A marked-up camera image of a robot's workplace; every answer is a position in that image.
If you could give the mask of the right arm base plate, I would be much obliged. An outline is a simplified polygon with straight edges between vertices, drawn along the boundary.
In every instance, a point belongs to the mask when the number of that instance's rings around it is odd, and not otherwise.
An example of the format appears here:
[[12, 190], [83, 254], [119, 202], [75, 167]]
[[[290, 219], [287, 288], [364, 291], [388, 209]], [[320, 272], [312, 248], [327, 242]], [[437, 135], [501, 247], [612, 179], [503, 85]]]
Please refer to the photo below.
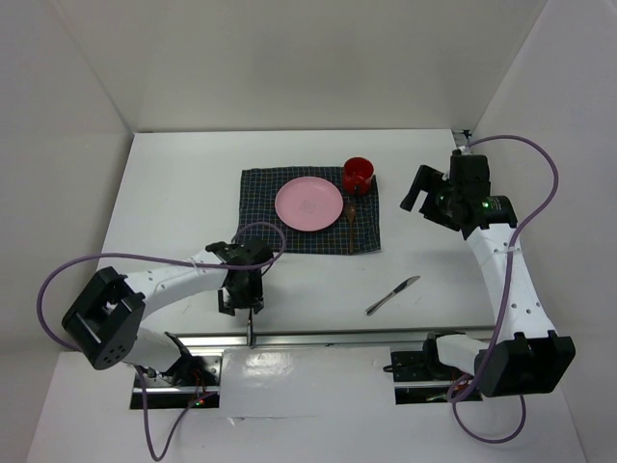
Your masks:
[[452, 367], [432, 364], [421, 351], [394, 351], [383, 367], [394, 383], [397, 405], [446, 403], [446, 393], [463, 375]]

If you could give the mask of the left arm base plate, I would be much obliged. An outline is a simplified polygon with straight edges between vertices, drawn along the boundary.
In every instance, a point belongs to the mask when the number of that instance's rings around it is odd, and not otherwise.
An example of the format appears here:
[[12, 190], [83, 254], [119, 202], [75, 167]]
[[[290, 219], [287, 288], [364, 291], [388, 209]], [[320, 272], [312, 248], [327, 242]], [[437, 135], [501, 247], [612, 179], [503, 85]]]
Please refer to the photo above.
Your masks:
[[201, 369], [193, 369], [182, 380], [150, 369], [145, 375], [149, 410], [180, 410], [191, 400], [198, 409], [215, 409], [220, 404], [223, 350], [201, 349], [192, 353], [202, 361]]

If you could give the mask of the red mug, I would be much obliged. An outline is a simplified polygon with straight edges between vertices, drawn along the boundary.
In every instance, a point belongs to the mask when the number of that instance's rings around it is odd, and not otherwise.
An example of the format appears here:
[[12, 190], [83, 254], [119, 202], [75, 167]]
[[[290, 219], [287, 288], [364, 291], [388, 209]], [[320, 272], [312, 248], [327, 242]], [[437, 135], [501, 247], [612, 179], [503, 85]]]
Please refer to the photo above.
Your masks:
[[343, 165], [342, 186], [352, 196], [366, 195], [372, 186], [374, 166], [366, 158], [352, 157]]

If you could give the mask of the brown wooden spoon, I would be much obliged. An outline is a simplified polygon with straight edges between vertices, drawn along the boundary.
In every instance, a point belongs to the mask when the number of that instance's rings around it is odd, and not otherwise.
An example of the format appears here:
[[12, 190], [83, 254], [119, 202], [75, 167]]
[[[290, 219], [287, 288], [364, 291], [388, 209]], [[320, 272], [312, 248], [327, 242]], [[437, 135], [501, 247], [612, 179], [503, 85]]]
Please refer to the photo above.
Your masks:
[[347, 204], [344, 207], [344, 214], [348, 223], [348, 254], [355, 253], [355, 221], [357, 217], [357, 209], [354, 204]]

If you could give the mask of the pink plastic plate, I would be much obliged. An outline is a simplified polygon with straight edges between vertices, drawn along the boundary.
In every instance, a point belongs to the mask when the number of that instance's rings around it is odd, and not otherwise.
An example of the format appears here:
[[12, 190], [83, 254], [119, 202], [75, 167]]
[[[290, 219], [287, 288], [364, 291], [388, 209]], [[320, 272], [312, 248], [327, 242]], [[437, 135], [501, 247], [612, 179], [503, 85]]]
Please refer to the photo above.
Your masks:
[[277, 193], [275, 211], [282, 222], [299, 232], [318, 232], [331, 226], [343, 209], [336, 186], [320, 177], [298, 177]]

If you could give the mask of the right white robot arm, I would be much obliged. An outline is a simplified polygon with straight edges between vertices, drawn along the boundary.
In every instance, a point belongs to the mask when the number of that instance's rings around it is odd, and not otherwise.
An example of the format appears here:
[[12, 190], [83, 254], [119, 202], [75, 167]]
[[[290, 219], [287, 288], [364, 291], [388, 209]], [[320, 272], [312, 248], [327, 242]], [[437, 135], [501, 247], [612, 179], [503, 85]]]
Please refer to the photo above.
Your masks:
[[510, 199], [491, 193], [484, 155], [454, 151], [449, 170], [418, 168], [401, 208], [460, 232], [480, 267], [496, 325], [490, 341], [459, 332], [431, 333], [420, 365], [432, 378], [452, 368], [470, 376], [486, 397], [551, 393], [576, 355], [546, 315], [527, 269], [519, 239], [522, 225]]

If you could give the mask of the dark checked cloth napkin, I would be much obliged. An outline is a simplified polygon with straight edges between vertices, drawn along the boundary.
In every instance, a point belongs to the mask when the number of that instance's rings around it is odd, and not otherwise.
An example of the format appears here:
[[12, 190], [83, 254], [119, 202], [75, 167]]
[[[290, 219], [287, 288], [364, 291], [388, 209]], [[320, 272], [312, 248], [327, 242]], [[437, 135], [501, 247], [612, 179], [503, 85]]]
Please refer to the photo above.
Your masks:
[[[367, 194], [356, 198], [342, 187], [343, 169], [337, 166], [295, 166], [254, 168], [244, 170], [240, 179], [239, 225], [240, 229], [255, 224], [237, 239], [244, 242], [259, 238], [272, 250], [278, 251], [281, 239], [278, 233], [264, 222], [279, 227], [286, 237], [286, 251], [294, 254], [341, 255], [349, 253], [348, 232], [354, 233], [354, 252], [366, 254], [381, 249], [379, 189], [376, 180], [371, 182]], [[299, 177], [320, 177], [331, 182], [341, 193], [345, 204], [356, 206], [354, 228], [349, 228], [344, 212], [339, 212], [333, 224], [321, 231], [298, 231], [283, 223], [275, 210], [279, 190], [290, 180]]]

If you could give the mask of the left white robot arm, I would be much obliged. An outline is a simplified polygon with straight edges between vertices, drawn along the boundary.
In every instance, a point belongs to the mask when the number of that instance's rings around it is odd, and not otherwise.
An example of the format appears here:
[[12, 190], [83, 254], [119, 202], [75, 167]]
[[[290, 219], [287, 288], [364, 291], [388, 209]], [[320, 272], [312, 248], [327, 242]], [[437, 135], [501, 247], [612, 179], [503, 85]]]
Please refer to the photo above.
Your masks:
[[62, 326], [96, 370], [126, 363], [152, 371], [170, 385], [193, 386], [211, 373], [177, 335], [156, 333], [142, 322], [153, 313], [206, 291], [217, 294], [219, 313], [262, 310], [261, 264], [273, 257], [259, 239], [244, 244], [216, 242], [188, 265], [166, 265], [122, 275], [97, 271], [73, 302]]

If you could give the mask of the silver fork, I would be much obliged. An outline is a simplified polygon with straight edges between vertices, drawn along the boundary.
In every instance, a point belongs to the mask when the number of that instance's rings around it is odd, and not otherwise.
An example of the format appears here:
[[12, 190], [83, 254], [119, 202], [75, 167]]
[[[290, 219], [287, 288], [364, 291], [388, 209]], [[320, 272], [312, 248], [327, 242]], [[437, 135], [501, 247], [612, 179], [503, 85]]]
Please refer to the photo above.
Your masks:
[[254, 333], [254, 311], [249, 310], [247, 317], [247, 346], [253, 348], [255, 345], [255, 333]]

